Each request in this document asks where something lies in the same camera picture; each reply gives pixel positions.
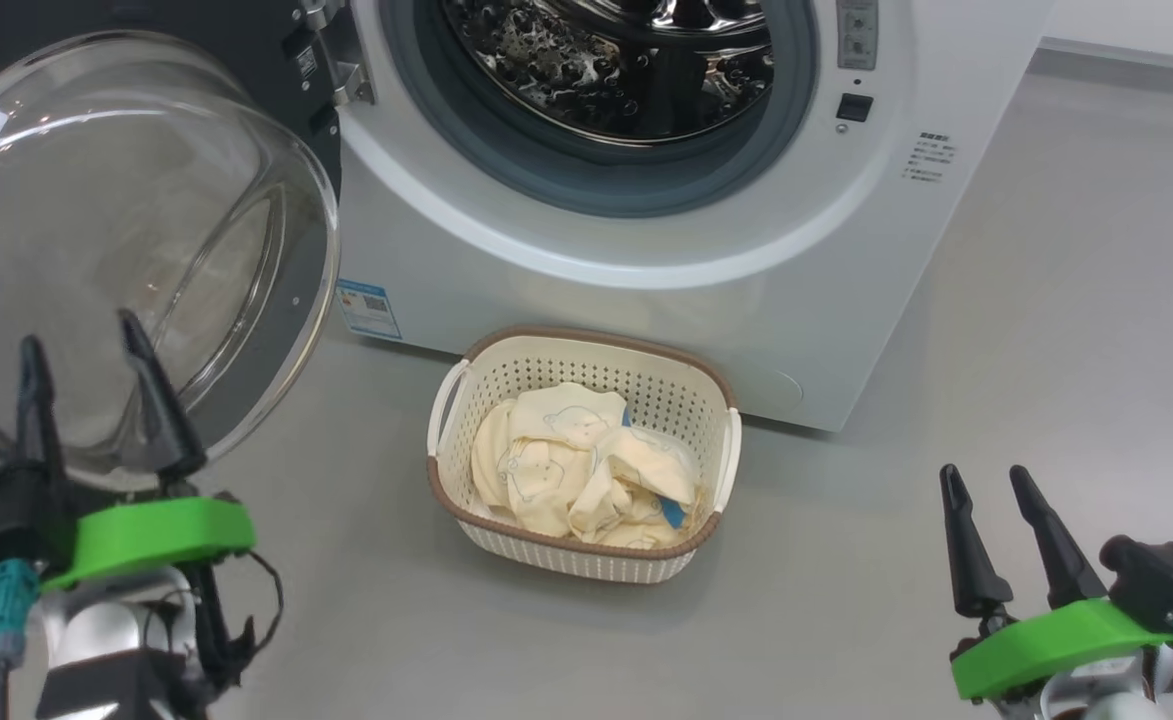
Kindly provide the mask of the cream perforated laundry basket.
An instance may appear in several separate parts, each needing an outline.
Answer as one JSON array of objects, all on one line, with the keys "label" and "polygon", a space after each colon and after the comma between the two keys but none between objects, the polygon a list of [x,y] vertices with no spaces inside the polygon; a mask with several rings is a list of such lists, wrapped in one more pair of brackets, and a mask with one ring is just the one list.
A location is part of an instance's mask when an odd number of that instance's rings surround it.
[{"label": "cream perforated laundry basket", "polygon": [[[618,393],[628,402],[622,427],[686,443],[705,489],[686,542],[640,551],[555,538],[518,528],[484,507],[470,462],[481,420],[507,398],[558,383]],[[682,573],[717,534],[741,442],[737,398],[727,379],[700,356],[613,334],[516,325],[479,341],[441,383],[430,410],[427,474],[440,507],[487,552],[572,577],[656,584]]]}]

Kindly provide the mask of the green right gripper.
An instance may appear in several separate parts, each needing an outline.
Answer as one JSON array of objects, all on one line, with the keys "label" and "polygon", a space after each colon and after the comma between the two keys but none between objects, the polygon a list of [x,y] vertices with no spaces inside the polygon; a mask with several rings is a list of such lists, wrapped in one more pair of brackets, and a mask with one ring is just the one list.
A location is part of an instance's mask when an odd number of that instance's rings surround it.
[{"label": "green right gripper", "polygon": [[[1030,471],[1011,466],[1008,475],[1022,519],[1033,529],[1053,610],[1006,625],[958,653],[951,673],[961,700],[996,700],[1006,691],[1074,667],[1173,644],[1173,633],[1150,632],[1103,600],[1106,585]],[[994,618],[1013,600],[1013,592],[994,569],[956,466],[941,469],[941,495],[952,607],[962,618]]]}]

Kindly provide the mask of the white front-load washing machine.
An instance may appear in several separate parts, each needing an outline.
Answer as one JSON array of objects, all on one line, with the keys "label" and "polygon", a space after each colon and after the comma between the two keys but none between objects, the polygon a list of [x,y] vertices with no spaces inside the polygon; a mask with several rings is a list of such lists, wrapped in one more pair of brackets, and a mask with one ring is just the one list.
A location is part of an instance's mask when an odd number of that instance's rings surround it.
[{"label": "white front-load washing machine", "polygon": [[704,356],[843,427],[1057,0],[350,0],[338,279],[402,342]]}]

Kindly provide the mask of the blue energy label sticker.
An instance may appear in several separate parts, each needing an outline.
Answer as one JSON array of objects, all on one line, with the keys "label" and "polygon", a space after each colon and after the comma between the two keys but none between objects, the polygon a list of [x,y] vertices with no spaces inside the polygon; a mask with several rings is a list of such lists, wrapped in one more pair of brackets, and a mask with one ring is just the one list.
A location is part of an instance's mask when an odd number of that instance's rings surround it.
[{"label": "blue energy label sticker", "polygon": [[402,332],[391,310],[389,296],[377,284],[335,281],[335,301],[350,332],[377,337],[381,340],[402,341]]}]

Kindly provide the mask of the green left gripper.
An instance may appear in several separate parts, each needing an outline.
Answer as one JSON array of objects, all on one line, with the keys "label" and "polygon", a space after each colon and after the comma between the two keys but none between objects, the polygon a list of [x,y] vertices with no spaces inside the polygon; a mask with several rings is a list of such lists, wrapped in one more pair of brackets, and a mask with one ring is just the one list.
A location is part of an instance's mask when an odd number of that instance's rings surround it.
[{"label": "green left gripper", "polygon": [[[138,315],[121,307],[118,322],[126,364],[137,375],[145,466],[158,480],[188,480],[206,464],[205,446]],[[54,379],[45,347],[34,334],[23,337],[20,361],[16,466],[46,480],[66,480]],[[69,561],[41,582],[43,593],[188,562],[221,561],[248,553],[257,543],[246,507],[219,496],[118,503],[79,518],[69,493],[56,493],[41,511],[50,515],[62,538],[70,538]]]}]

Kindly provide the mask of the cream garment with blue cuffs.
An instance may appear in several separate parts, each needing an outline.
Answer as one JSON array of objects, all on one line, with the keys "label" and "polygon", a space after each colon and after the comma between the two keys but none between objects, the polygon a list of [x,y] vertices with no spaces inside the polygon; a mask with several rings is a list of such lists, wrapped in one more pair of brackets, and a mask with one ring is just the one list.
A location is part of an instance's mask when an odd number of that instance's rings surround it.
[{"label": "cream garment with blue cuffs", "polygon": [[568,527],[574,538],[590,544],[667,550],[687,541],[704,495],[685,442],[622,427],[596,446],[586,484],[568,507]]}]

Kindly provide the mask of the cream bear-print garment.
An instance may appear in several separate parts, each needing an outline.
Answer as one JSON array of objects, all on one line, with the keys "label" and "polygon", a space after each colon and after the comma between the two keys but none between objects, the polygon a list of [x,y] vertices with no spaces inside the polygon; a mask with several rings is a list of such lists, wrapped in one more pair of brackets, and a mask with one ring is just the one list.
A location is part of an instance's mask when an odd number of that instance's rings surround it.
[{"label": "cream bear-print garment", "polygon": [[518,528],[572,537],[571,511],[591,478],[596,447],[619,429],[628,402],[581,383],[526,390],[481,420],[472,443],[479,497]]}]

